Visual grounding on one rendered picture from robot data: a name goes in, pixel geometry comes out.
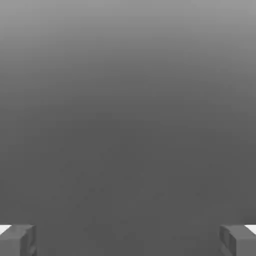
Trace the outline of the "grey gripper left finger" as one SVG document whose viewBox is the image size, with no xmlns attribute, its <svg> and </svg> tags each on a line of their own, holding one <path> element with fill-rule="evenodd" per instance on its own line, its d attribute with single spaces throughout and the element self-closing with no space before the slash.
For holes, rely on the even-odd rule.
<svg viewBox="0 0 256 256">
<path fill-rule="evenodd" d="M 0 256 L 37 256 L 37 226 L 0 224 Z"/>
</svg>

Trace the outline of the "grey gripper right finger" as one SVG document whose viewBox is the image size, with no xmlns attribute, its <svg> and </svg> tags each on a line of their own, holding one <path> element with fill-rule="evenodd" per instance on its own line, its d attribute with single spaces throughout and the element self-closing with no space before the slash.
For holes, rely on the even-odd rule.
<svg viewBox="0 0 256 256">
<path fill-rule="evenodd" d="M 256 256 L 256 224 L 221 225 L 218 235 L 222 256 Z"/>
</svg>

